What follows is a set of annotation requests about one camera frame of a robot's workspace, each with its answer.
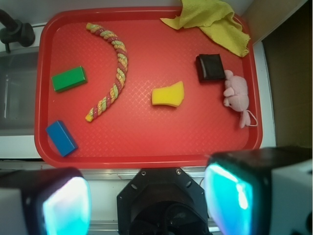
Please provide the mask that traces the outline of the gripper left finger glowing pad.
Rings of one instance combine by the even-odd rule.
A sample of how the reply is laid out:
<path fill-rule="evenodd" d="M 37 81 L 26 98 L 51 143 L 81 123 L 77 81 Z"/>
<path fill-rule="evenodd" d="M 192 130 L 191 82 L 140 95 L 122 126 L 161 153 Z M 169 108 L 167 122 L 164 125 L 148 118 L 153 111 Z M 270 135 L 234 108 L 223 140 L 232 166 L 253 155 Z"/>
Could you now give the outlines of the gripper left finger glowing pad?
<path fill-rule="evenodd" d="M 1 170 L 2 235 L 86 235 L 90 218 L 91 192 L 78 169 Z"/>

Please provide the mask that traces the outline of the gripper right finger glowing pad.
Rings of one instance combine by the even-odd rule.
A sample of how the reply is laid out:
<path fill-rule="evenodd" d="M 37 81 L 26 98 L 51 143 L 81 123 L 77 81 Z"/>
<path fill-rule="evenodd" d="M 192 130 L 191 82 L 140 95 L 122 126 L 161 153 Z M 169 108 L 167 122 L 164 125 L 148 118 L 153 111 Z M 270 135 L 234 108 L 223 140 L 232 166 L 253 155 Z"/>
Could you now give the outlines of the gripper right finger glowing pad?
<path fill-rule="evenodd" d="M 285 146 L 215 153 L 204 190 L 210 217 L 224 235 L 310 235 L 313 153 Z"/>

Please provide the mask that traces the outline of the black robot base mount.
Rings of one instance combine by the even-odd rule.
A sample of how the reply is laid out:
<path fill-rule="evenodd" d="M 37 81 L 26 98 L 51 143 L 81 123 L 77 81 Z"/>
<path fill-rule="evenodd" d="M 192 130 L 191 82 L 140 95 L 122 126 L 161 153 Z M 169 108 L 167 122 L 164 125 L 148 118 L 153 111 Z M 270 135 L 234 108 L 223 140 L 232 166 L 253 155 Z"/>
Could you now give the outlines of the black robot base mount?
<path fill-rule="evenodd" d="M 146 168 L 116 197 L 120 235 L 208 235 L 204 189 L 181 168 Z"/>

